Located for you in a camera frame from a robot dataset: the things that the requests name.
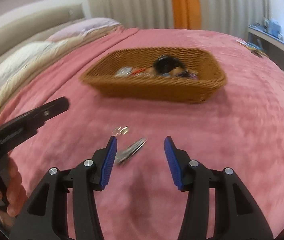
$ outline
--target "white pillow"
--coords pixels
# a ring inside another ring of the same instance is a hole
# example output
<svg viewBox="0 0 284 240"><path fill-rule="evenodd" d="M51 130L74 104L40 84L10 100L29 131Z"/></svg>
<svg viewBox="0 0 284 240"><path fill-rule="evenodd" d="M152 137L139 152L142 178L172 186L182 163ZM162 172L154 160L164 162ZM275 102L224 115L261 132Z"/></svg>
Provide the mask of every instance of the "white pillow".
<svg viewBox="0 0 284 240"><path fill-rule="evenodd" d="M51 41L32 42L10 55L0 64L0 87L27 63L55 45L56 43Z"/></svg>

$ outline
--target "orange curtain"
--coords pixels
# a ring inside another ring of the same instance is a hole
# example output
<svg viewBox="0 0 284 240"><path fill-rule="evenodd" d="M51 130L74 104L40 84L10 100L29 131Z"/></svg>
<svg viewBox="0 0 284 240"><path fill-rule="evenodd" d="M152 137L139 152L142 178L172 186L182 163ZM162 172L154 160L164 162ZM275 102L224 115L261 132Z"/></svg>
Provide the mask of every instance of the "orange curtain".
<svg viewBox="0 0 284 240"><path fill-rule="evenodd" d="M200 0L172 0L176 29L201 29Z"/></svg>

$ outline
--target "desk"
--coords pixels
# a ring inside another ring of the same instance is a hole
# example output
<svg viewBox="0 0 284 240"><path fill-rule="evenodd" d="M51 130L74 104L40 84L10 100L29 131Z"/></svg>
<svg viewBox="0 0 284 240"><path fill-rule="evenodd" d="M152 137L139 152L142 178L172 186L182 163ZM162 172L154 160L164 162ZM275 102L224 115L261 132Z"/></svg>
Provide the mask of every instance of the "desk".
<svg viewBox="0 0 284 240"><path fill-rule="evenodd" d="M258 45L254 41L257 39L261 40L264 52L284 71L284 42L266 32L249 26L248 42Z"/></svg>

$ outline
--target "pink pillow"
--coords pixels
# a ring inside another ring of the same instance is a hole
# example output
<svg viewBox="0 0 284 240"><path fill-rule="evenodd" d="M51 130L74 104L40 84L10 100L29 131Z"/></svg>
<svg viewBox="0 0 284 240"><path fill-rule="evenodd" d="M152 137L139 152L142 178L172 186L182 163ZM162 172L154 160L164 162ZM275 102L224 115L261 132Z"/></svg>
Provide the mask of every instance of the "pink pillow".
<svg viewBox="0 0 284 240"><path fill-rule="evenodd" d="M72 24L70 26L61 29L60 31L51 35L47 41L60 41L70 37L75 37L79 35L87 35L88 33L102 29L102 28L112 28L120 25L121 23L116 20L109 18L92 18L89 20L84 20L82 22L78 22Z"/></svg>

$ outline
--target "human hand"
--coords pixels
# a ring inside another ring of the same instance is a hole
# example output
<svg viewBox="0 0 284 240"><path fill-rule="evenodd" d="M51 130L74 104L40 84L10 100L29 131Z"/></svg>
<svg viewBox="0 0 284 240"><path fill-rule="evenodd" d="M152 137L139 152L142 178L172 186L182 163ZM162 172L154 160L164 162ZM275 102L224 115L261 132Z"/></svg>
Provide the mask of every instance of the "human hand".
<svg viewBox="0 0 284 240"><path fill-rule="evenodd" d="M7 188L7 200L10 203L7 207L7 213L0 210L0 223L6 228L10 229L14 224L14 217L18 215L26 201L26 191L22 186L22 177L18 172L15 162L9 161L9 174L11 177Z"/></svg>

